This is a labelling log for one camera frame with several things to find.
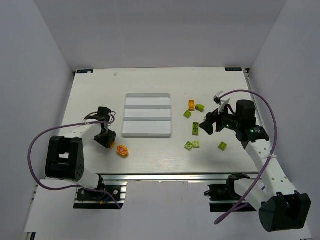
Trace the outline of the orange rounded lego piece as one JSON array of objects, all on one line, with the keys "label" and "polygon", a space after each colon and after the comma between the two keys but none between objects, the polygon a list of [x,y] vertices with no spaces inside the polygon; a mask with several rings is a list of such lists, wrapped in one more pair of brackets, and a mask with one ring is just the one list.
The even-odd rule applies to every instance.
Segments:
[{"label": "orange rounded lego piece", "polygon": [[116,147],[116,152],[119,156],[122,158],[127,158],[129,156],[129,150],[126,146],[124,145],[118,145]]}]

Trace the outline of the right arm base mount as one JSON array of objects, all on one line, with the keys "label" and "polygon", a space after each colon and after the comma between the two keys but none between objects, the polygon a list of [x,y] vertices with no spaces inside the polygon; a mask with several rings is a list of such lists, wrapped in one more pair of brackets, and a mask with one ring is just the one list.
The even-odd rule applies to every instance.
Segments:
[{"label": "right arm base mount", "polygon": [[211,213],[226,213],[241,198],[235,192],[235,181],[250,180],[244,173],[236,173],[228,176],[224,184],[210,184],[204,196],[209,197],[209,208]]}]

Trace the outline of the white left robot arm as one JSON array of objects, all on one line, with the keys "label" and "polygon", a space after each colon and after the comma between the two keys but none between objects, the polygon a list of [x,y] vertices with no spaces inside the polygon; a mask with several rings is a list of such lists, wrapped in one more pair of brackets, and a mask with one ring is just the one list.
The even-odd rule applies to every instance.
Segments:
[{"label": "white left robot arm", "polygon": [[65,180],[88,189],[97,189],[100,176],[86,169],[84,147],[95,141],[106,149],[113,148],[117,134],[109,127],[116,113],[107,107],[87,115],[83,122],[62,136],[49,140],[45,175],[48,178]]}]

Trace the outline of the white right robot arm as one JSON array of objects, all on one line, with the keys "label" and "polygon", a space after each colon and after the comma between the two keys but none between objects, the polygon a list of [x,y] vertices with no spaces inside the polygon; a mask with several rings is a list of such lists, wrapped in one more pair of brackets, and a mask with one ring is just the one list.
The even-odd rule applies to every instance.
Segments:
[{"label": "white right robot arm", "polygon": [[236,139],[251,157],[261,174],[264,189],[255,186],[244,198],[256,211],[267,232],[302,229],[311,207],[306,193],[299,193],[282,170],[277,157],[271,153],[270,138],[256,124],[256,107],[251,100],[239,100],[235,113],[223,104],[206,115],[199,126],[209,135],[223,129],[235,132]]}]

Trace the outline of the dark green lego brick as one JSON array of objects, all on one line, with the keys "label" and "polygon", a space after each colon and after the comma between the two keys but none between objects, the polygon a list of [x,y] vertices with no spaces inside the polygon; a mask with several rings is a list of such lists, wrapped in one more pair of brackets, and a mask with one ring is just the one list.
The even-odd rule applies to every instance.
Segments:
[{"label": "dark green lego brick", "polygon": [[203,112],[205,110],[205,106],[202,104],[196,104],[195,105],[195,110]]}]

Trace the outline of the orange lego brick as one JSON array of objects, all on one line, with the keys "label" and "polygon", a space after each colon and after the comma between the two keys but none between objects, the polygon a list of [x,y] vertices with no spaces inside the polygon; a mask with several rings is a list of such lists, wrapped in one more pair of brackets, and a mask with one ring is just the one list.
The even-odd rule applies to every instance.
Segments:
[{"label": "orange lego brick", "polygon": [[194,111],[195,110],[195,101],[193,99],[190,99],[188,101],[188,110],[189,111]]}]

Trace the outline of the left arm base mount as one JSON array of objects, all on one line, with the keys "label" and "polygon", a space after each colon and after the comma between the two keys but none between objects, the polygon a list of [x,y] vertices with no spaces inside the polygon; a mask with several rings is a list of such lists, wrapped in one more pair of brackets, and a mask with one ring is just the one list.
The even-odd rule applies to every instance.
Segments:
[{"label": "left arm base mount", "polygon": [[127,183],[100,176],[98,187],[76,189],[73,208],[78,210],[120,210],[126,199]]}]

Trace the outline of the yellow lego brick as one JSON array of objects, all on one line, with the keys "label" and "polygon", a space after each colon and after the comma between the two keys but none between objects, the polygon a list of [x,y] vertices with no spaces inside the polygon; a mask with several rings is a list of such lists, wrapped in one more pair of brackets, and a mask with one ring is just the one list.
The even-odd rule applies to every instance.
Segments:
[{"label": "yellow lego brick", "polygon": [[116,143],[115,143],[115,142],[112,142],[111,145],[110,145],[110,148],[111,148],[111,149],[114,148],[115,145],[116,145]]}]

